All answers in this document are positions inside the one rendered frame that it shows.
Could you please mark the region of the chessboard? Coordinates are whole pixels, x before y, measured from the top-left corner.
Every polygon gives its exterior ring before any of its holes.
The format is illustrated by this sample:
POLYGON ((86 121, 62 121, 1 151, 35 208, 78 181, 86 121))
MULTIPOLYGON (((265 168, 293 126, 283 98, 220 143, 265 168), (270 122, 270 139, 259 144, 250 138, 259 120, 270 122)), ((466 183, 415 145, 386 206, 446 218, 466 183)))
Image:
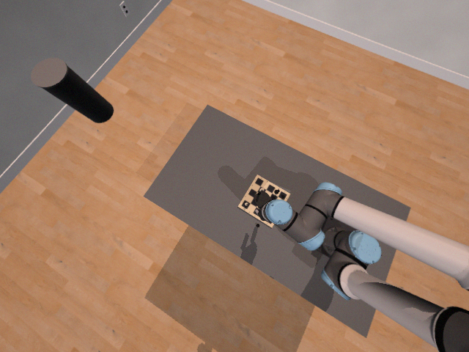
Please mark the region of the chessboard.
MULTIPOLYGON (((260 209, 257 207, 257 205, 254 201, 254 195, 259 193, 259 190, 261 188, 265 189, 264 192, 266 192, 270 196, 271 199, 272 199, 272 196, 275 196, 275 199, 282 199, 284 201, 287 201, 288 198, 289 198, 289 195, 290 195, 290 193, 288 193, 287 191, 283 190, 282 188, 279 188, 278 186, 274 185, 270 181, 268 181, 268 180, 264 179, 263 177, 257 175, 255 177, 253 183, 251 184, 251 186, 247 190, 247 192, 246 192, 245 196, 243 197, 242 201, 238 205, 238 207, 243 209, 247 213, 251 214, 255 218, 259 219, 260 221, 262 221, 262 220, 260 219, 260 217, 257 215, 257 213, 255 211, 255 210, 260 211, 260 209), (279 193, 275 194, 274 191, 278 190, 278 189, 280 190, 279 193), (285 197, 281 198, 281 195, 285 195, 285 197), (246 202, 248 203, 247 206, 245 206, 246 202)), ((272 199, 272 200, 275 200, 275 199, 272 199)), ((269 222, 269 221, 262 221, 262 222, 264 222, 266 225, 268 225, 270 227, 273 227, 273 225, 274 225, 274 223, 269 222)))

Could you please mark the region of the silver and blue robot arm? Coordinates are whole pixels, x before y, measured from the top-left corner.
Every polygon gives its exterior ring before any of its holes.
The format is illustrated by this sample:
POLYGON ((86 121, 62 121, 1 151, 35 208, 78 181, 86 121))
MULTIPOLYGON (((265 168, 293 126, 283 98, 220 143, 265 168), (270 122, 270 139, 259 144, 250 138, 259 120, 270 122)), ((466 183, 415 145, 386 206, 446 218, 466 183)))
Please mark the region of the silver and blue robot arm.
POLYGON ((338 186, 327 182, 318 185, 300 213, 282 199, 267 203, 263 213, 309 251, 323 245, 331 257, 321 277, 340 296, 365 301, 438 352, 469 352, 468 310, 444 309, 366 271, 381 258, 379 240, 455 278, 469 291, 469 246, 343 197, 338 186), (323 232, 328 216, 360 232, 341 227, 323 232))

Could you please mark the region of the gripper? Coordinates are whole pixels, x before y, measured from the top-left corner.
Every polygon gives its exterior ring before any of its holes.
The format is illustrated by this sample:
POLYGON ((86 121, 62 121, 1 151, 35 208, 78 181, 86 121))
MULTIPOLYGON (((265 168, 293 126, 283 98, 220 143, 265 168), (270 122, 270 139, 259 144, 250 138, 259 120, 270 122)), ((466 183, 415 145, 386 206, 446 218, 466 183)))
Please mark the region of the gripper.
POLYGON ((259 193, 254 195, 254 201, 257 207, 260 209, 260 211, 256 210, 257 215, 260 217, 262 221, 268 221, 264 216, 263 210, 266 204, 272 201, 270 196, 266 192, 261 190, 259 193))

